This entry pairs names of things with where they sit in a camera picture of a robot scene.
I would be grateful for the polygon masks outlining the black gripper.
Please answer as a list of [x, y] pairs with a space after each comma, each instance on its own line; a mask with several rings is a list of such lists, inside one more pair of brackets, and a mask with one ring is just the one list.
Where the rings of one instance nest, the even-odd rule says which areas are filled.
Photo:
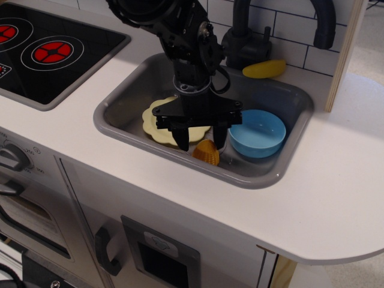
[[178, 147], [188, 151], [188, 128], [212, 126], [214, 143], [217, 149], [222, 149], [228, 128], [242, 123], [242, 103], [218, 95], [211, 89], [211, 79], [202, 86], [191, 86], [173, 78], [173, 85], [176, 99], [152, 109], [157, 128], [172, 129]]

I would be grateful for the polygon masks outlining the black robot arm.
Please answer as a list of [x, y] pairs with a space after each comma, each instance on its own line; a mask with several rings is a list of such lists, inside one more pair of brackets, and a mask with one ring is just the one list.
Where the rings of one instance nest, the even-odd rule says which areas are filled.
[[206, 10], [198, 1], [108, 1], [111, 12], [124, 24], [156, 35], [173, 65], [177, 99], [153, 108], [158, 129], [171, 132], [180, 149], [189, 149], [190, 127], [213, 128], [221, 149], [228, 129], [242, 122], [242, 103], [223, 98], [227, 83], [216, 89], [216, 73], [230, 76], [220, 65], [224, 47], [217, 41]]

